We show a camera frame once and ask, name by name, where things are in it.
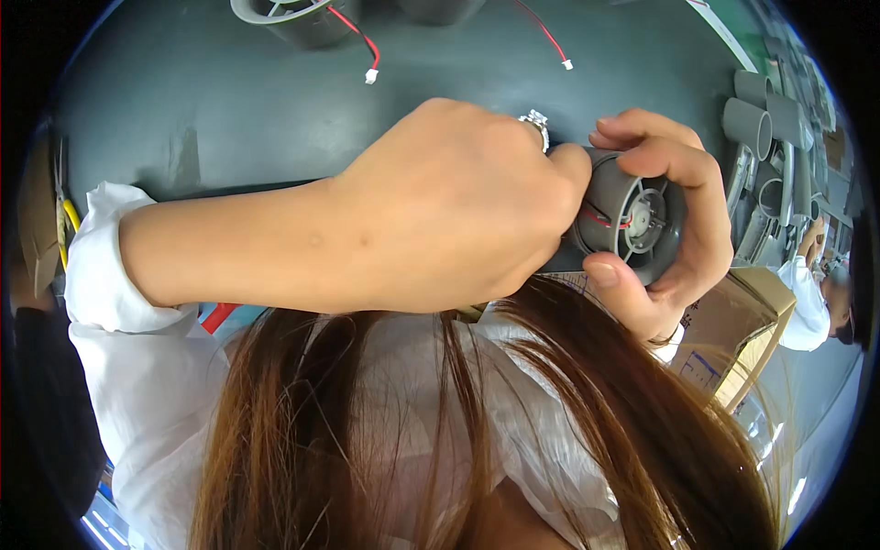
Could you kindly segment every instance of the fan part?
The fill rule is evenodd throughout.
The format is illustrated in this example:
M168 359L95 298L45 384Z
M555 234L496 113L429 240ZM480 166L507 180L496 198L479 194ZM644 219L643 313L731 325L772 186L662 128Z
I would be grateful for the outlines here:
M309 49L325 48L352 32L327 11L328 5L355 23L361 18L361 0L230 0L230 4L242 21Z
M593 175L568 234L584 253L612 252L648 286L672 265L687 215L681 188L619 169L620 151L584 147Z

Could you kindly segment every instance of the fan motor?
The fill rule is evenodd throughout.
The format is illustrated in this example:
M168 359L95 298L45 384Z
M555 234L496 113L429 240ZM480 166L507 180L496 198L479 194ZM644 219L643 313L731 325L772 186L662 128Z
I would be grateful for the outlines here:
M588 255L617 254L647 286L675 261L687 215L684 194L664 176L641 178L620 170L615 161L620 151L584 149L593 175L569 237Z

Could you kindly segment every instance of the gray cylinder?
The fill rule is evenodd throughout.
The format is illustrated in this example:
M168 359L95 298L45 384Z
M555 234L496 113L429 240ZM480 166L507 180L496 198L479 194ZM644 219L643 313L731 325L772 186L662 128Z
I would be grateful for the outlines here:
M724 104L722 128L729 140L748 147L758 160L767 158L773 140L773 123L767 111L730 98Z
M242 21L307 49L330 46L352 33L326 9L330 4L351 21L360 20L361 0L321 0L316 4L304 0L230 0L232 11Z
M767 96L767 112L773 118L774 139L789 142L798 149L806 149L807 142L801 130L803 111L800 103L771 93Z
M733 89L738 99L766 111L767 95L773 93L773 84L757 72L738 70L733 75Z
M779 218L782 210L782 176L769 163L758 165L755 196L761 212L771 218Z
M665 177L623 172L619 151L584 148L593 175L568 235L586 254L617 254L647 286L675 261L687 215L684 194Z
M425 25L452 25L476 13L486 0L397 0L410 18Z
M810 159L807 151L795 149L795 188L792 191L794 214L806 216L815 220L812 216L813 175L810 173Z

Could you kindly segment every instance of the fingernail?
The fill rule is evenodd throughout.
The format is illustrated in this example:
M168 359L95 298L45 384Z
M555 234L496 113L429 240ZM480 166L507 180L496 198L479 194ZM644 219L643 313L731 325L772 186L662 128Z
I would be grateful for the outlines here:
M600 289L607 289L617 284L617 271L606 263L591 263L584 268L587 274L587 282Z

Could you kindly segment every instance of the electric cable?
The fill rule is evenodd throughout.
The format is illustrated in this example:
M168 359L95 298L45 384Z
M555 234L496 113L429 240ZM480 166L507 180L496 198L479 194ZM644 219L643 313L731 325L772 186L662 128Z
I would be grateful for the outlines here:
M514 4L522 8L526 13L528 13L529 17L531 17L534 22L538 24L539 27L541 27L541 30L544 31L544 34L546 34L550 42L553 43L554 47L556 47L556 51L559 52L559 57L562 58L562 65L565 67L565 70L572 70L574 68L574 65L571 64L571 60L565 56L565 52L562 51L562 46L559 45L559 42L556 41L556 39L553 37L553 34L550 33L546 25L544 25L544 21L541 21L541 18L538 17L538 14L532 11L532 8L523 4L519 0L513 0L513 2Z
M335 15L337 18L339 18L339 20L340 20L342 23L345 23L345 25L346 25L349 29L351 29L351 30L354 31L355 33L360 34L360 35L361 35L361 38L363 38L363 41L366 43L367 48L370 49L370 53L371 53L372 56L373 56L373 64L372 64L372 66L370 66L370 68L367 70L367 74L366 74L366 83L367 83L367 84L373 84L374 82L376 82L376 77L377 77L378 74L379 74L379 70L378 70L379 59L381 59L381 57L382 57L382 55L379 53L379 48L378 48L378 46L376 46L376 43L373 42L372 40L370 40L370 37L367 36L366 34L364 34L364 33L361 31L361 29L358 28L358 26L355 25L355 23L354 23L351 19L349 19L349 18L345 17L344 15L342 15L341 13L339 13L339 11L336 10L336 8L334 8L332 5L328 5L328 6L327 6L327 10L328 10L330 13L333 13L333 15Z
M590 211L590 209L583 209L583 213L586 214L587 217L588 217L589 219L593 220L594 222L597 222L597 223L599 223L599 224L602 224L602 225L604 225L605 227L611 227L611 223L610 223L610 222L608 222L608 221L606 221L606 220L600 218L599 216L596 216L595 214L593 214L593 213ZM620 229L626 229L626 228L629 227L632 223L633 223L633 217L630 216L630 217L629 217L629 220L628 220L626 223L624 223L624 224L620 224Z

